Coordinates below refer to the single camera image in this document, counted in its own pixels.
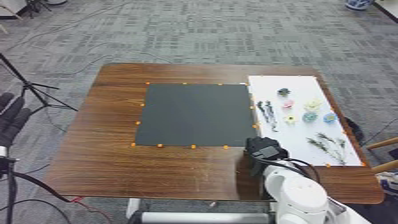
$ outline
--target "black stand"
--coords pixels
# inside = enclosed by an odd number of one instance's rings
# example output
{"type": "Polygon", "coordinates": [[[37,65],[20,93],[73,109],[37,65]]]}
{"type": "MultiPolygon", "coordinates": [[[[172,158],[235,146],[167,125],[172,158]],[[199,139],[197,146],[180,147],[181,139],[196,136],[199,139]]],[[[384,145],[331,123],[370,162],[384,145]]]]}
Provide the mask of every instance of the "black stand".
{"type": "Polygon", "coordinates": [[[43,0],[27,0],[29,5],[29,11],[30,11],[30,18],[34,18],[34,12],[41,12],[41,6],[46,8],[46,10],[52,12],[52,9],[48,8],[46,4],[43,3],[43,0]]]}
{"type": "Polygon", "coordinates": [[[5,154],[0,156],[0,179],[2,179],[4,175],[7,175],[7,179],[9,179],[9,202],[7,202],[7,221],[5,221],[5,223],[11,224],[13,223],[14,204],[16,204],[16,193],[18,193],[16,177],[20,177],[29,182],[32,182],[64,202],[71,202],[71,201],[62,197],[62,195],[57,193],[57,191],[52,189],[52,187],[41,182],[41,180],[37,180],[27,174],[14,172],[14,163],[18,160],[9,157],[9,152],[4,147],[2,147],[0,151],[2,151],[2,154],[5,154]]]}
{"type": "Polygon", "coordinates": [[[14,66],[13,66],[13,64],[11,64],[11,62],[9,62],[9,60],[7,60],[7,58],[4,57],[4,54],[0,53],[0,60],[4,61],[4,64],[7,65],[7,67],[9,67],[9,70],[13,71],[13,73],[14,73],[14,75],[16,75],[16,78],[21,80],[21,83],[23,83],[23,89],[21,89],[21,97],[25,96],[25,92],[27,92],[27,90],[30,90],[30,92],[34,93],[34,95],[36,95],[36,97],[37,97],[37,99],[39,99],[39,101],[41,101],[41,107],[34,110],[34,112],[32,112],[32,114],[41,110],[41,109],[44,109],[46,107],[53,107],[53,108],[59,108],[59,109],[69,109],[69,110],[75,110],[75,111],[78,111],[76,110],[76,108],[75,107],[71,107],[41,89],[37,89],[37,87],[44,87],[44,88],[48,88],[48,89],[59,89],[57,87],[53,87],[53,86],[46,86],[46,85],[43,85],[43,84],[39,84],[39,83],[34,83],[34,82],[29,82],[29,80],[25,79],[25,77],[21,76],[21,73],[18,72],[18,70],[16,70],[16,68],[14,68],[14,66]],[[60,105],[57,105],[57,104],[50,104],[48,102],[46,102],[46,100],[44,100],[44,97],[43,97],[43,95],[50,98],[50,99],[53,99],[59,103],[60,103],[60,105]]]}

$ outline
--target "tripod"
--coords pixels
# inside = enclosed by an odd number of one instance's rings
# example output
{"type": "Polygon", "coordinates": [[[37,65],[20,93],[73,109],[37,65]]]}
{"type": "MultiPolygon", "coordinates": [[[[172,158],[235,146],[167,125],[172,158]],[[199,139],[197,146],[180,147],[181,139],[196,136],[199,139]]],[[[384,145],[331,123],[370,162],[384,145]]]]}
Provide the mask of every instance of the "tripod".
{"type": "Polygon", "coordinates": [[[11,64],[11,62],[9,62],[9,60],[7,60],[7,58],[5,58],[5,56],[4,56],[4,54],[0,53],[0,59],[2,59],[2,61],[4,61],[4,64],[5,64],[5,66],[7,66],[7,68],[9,68],[9,70],[13,71],[13,73],[14,73],[14,76],[16,76],[16,78],[20,79],[20,81],[21,81],[21,83],[23,83],[23,88],[21,88],[21,97],[25,96],[25,92],[27,92],[27,90],[30,90],[30,92],[34,93],[34,95],[36,95],[36,98],[39,99],[39,101],[41,101],[41,107],[34,110],[34,112],[32,112],[32,114],[36,113],[36,112],[39,112],[39,110],[41,109],[44,109],[46,107],[53,107],[53,108],[59,108],[59,109],[69,109],[69,110],[75,110],[75,111],[78,111],[76,110],[76,108],[75,107],[71,107],[41,89],[37,89],[37,87],[44,87],[44,88],[48,88],[48,89],[57,89],[59,90],[59,88],[57,87],[53,87],[53,86],[48,86],[48,85],[43,85],[43,84],[39,84],[39,83],[34,83],[34,82],[29,82],[29,80],[25,79],[25,77],[23,77],[23,75],[21,75],[21,73],[18,72],[18,70],[16,70],[16,68],[14,68],[14,66],[13,66],[13,64],[11,64]],[[52,99],[52,100],[55,100],[59,103],[60,103],[60,105],[57,105],[57,104],[50,104],[48,103],[48,101],[44,100],[44,97],[43,97],[43,95],[52,99]]]}

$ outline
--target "chair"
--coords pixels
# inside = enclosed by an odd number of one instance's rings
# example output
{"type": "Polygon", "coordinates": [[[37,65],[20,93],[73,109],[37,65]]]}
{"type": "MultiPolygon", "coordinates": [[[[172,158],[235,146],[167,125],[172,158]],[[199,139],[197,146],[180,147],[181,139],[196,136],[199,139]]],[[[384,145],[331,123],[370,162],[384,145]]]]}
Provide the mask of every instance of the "chair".
{"type": "MultiPolygon", "coordinates": [[[[395,138],[387,139],[386,141],[371,144],[368,146],[368,150],[373,150],[373,149],[380,148],[382,146],[393,145],[396,143],[398,143],[398,137],[395,137],[395,138]]],[[[398,168],[398,160],[395,160],[395,161],[384,163],[382,165],[375,166],[371,168],[371,171],[373,171],[373,173],[382,173],[382,172],[386,172],[386,171],[389,171],[396,168],[398,168]]]]}

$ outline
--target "blue object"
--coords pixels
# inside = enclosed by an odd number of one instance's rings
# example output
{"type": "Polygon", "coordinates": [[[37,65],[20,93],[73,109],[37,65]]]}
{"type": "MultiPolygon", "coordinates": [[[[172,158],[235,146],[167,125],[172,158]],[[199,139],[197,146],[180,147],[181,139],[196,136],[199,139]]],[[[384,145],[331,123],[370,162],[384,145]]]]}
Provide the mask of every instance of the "blue object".
{"type": "Polygon", "coordinates": [[[318,114],[315,112],[307,112],[304,115],[302,115],[302,121],[306,123],[311,123],[318,118],[318,114]]]}
{"type": "Polygon", "coordinates": [[[364,11],[373,4],[375,0],[347,0],[345,6],[355,11],[364,11]]]}
{"type": "Polygon", "coordinates": [[[323,116],[323,121],[325,123],[332,123],[334,121],[338,120],[338,116],[334,113],[329,113],[325,116],[323,116]]]}

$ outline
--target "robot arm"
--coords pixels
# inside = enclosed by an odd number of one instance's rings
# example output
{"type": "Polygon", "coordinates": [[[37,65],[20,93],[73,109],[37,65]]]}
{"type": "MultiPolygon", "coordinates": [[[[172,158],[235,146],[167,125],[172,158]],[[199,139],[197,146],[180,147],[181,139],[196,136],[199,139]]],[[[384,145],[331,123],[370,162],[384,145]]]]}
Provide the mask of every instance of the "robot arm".
{"type": "Polygon", "coordinates": [[[283,167],[263,172],[265,188],[277,201],[277,224],[370,224],[348,206],[327,197],[322,185],[283,167]]]}
{"type": "Polygon", "coordinates": [[[277,201],[277,224],[370,224],[284,160],[288,151],[277,141],[259,137],[247,139],[247,152],[254,158],[254,170],[263,171],[267,192],[277,201]]]}

